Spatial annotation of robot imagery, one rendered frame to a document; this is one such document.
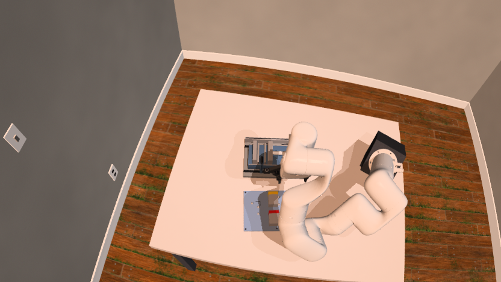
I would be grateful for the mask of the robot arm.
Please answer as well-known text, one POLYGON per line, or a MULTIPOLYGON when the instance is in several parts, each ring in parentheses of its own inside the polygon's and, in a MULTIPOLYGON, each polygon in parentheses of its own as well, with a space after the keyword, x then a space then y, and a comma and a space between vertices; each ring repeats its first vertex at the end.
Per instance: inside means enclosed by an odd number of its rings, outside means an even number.
POLYGON ((397 162, 390 150, 379 149, 370 157, 371 175, 366 178, 364 189, 381 211, 363 194, 356 193, 329 215, 306 218, 309 203, 329 187, 335 157, 328 149, 314 148, 317 130, 311 123, 297 123, 288 140, 287 150, 282 152, 284 172, 318 176, 287 189, 282 196, 278 218, 282 241, 289 251, 300 258, 309 262, 324 258, 327 247, 321 234, 336 236, 354 225, 363 235, 369 236, 387 225, 407 206, 406 196, 392 181, 394 173, 403 173, 403 169, 397 168, 402 163, 397 162))

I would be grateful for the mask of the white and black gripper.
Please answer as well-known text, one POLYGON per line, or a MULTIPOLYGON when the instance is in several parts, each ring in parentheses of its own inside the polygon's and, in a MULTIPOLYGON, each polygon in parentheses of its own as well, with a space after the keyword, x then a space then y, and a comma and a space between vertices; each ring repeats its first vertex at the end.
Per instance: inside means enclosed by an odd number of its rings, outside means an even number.
MULTIPOLYGON (((282 156, 283 159, 283 156, 282 156)), ((304 178, 304 182, 307 182, 307 179, 311 176, 307 175, 292 175, 292 174, 286 174, 283 169, 282 169, 282 159, 279 165, 273 166, 269 168, 269 171, 276 176, 276 180, 278 181, 278 184, 281 183, 282 178, 304 178)))

